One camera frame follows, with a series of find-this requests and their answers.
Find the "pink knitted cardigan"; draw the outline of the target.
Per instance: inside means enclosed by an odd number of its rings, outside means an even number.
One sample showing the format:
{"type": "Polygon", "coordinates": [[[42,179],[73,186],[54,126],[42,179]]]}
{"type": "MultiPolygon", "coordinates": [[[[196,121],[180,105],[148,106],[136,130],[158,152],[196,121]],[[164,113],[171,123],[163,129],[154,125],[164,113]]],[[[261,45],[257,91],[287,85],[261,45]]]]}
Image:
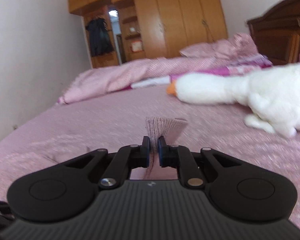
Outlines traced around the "pink knitted cardigan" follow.
{"type": "Polygon", "coordinates": [[[132,170],[131,180],[177,179],[177,172],[171,167],[161,168],[157,152],[158,139],[163,136],[168,145],[173,145],[181,136],[188,122],[181,118],[146,118],[147,135],[151,141],[149,167],[132,170]]]}

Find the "pink floral bed sheet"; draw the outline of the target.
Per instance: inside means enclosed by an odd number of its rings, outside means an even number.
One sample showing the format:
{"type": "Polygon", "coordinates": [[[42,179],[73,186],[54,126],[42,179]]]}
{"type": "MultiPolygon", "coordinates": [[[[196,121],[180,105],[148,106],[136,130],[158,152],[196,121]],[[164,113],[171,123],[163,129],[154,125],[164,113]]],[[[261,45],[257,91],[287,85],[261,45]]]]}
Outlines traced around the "pink floral bed sheet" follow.
{"type": "Polygon", "coordinates": [[[127,90],[64,106],[55,106],[0,142],[0,200],[19,177],[98,148],[115,152],[138,144],[147,134],[146,119],[183,119],[176,140],[192,151],[211,147],[279,173],[297,188],[290,219],[300,228],[300,133],[285,139],[244,125],[250,110],[241,105],[187,105],[164,87],[127,90]]]}

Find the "white pillow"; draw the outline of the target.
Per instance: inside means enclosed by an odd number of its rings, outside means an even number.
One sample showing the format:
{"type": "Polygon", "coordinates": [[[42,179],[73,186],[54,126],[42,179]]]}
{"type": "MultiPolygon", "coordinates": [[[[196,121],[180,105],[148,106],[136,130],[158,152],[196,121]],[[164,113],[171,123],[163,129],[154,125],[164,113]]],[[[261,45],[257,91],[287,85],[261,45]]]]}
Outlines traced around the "white pillow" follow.
{"type": "Polygon", "coordinates": [[[171,83],[170,76],[162,76],[162,77],[154,77],[145,80],[141,80],[139,82],[132,83],[130,85],[131,89],[139,89],[153,86],[163,86],[169,85],[171,83]]]}

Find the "black hanging jacket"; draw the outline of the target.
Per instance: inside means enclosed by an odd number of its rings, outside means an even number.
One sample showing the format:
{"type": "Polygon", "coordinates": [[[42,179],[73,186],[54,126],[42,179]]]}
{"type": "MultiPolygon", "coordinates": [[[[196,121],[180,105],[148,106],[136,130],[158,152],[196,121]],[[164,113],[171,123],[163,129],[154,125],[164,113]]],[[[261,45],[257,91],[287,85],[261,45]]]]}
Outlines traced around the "black hanging jacket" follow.
{"type": "Polygon", "coordinates": [[[90,55],[92,57],[112,53],[114,51],[108,34],[107,23],[104,18],[95,18],[86,26],[89,34],[90,55]]]}

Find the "white plush goose toy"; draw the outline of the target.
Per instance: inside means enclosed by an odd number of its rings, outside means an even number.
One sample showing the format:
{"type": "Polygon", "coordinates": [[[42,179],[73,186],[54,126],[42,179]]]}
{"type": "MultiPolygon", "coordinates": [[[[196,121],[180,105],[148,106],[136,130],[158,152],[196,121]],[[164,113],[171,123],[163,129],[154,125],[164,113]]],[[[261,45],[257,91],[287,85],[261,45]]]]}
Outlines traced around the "white plush goose toy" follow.
{"type": "Polygon", "coordinates": [[[252,113],[248,127],[291,138],[300,131],[300,62],[249,72],[242,76],[185,74],[166,92],[193,105],[239,103],[252,113]]]}

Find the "pink checkered duvet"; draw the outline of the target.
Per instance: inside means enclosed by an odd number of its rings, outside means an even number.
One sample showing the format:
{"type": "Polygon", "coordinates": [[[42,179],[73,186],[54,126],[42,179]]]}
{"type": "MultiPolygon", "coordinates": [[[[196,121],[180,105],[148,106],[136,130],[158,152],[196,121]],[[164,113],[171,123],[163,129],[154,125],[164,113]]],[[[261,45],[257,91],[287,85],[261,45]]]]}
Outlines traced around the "pink checkered duvet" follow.
{"type": "Polygon", "coordinates": [[[243,75],[273,64],[260,54],[252,37],[237,33],[225,40],[197,43],[179,51],[179,57],[140,59],[120,66],[94,68],[82,72],[58,98],[67,105],[112,92],[126,90],[132,84],[163,76],[176,77],[189,72],[221,76],[243,75]]]}

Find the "light wooden wardrobe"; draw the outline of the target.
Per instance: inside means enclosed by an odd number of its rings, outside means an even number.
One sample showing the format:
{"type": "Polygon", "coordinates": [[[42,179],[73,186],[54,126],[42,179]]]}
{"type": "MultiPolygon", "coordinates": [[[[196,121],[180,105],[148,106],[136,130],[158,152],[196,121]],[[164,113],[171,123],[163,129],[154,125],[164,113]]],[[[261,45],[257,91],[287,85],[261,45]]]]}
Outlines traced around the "light wooden wardrobe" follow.
{"type": "Polygon", "coordinates": [[[220,0],[68,0],[85,23],[119,13],[125,60],[178,57],[181,49],[227,38],[220,0]]]}

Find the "dark wooden headboard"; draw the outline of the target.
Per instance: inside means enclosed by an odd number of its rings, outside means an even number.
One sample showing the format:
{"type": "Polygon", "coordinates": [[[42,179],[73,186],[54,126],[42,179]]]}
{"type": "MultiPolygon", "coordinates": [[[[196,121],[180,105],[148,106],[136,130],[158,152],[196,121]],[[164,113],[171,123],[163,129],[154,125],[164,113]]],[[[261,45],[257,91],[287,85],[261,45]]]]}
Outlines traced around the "dark wooden headboard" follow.
{"type": "Polygon", "coordinates": [[[281,1],[247,25],[259,53],[274,65],[299,61],[300,0],[281,1]]]}

